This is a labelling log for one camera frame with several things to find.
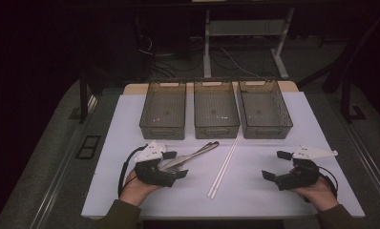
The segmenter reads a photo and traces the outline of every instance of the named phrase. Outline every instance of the transparent gray bin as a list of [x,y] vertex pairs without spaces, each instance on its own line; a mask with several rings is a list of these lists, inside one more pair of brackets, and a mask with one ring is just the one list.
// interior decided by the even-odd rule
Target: transparent gray bin
[[145,139],[184,139],[186,83],[152,82],[139,127]]
[[240,127],[231,81],[194,83],[196,139],[237,137]]
[[286,138],[293,123],[277,81],[240,80],[237,97],[244,138]]

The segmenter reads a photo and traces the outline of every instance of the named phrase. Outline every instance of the white chopstick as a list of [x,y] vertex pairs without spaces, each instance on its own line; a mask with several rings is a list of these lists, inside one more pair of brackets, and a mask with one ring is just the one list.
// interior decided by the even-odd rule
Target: white chopstick
[[211,199],[214,199],[215,195],[217,194],[218,188],[221,185],[221,181],[222,181],[223,175],[225,174],[226,168],[228,167],[229,161],[231,160],[232,156],[234,155],[235,147],[237,146],[237,143],[238,143],[238,137],[235,139],[234,143],[232,144],[232,147],[229,150],[229,153],[226,156],[226,159],[223,162],[223,165],[220,168],[220,171],[218,172],[218,175],[217,175],[216,179],[214,180],[214,183],[211,186],[210,191],[207,194],[207,196]]

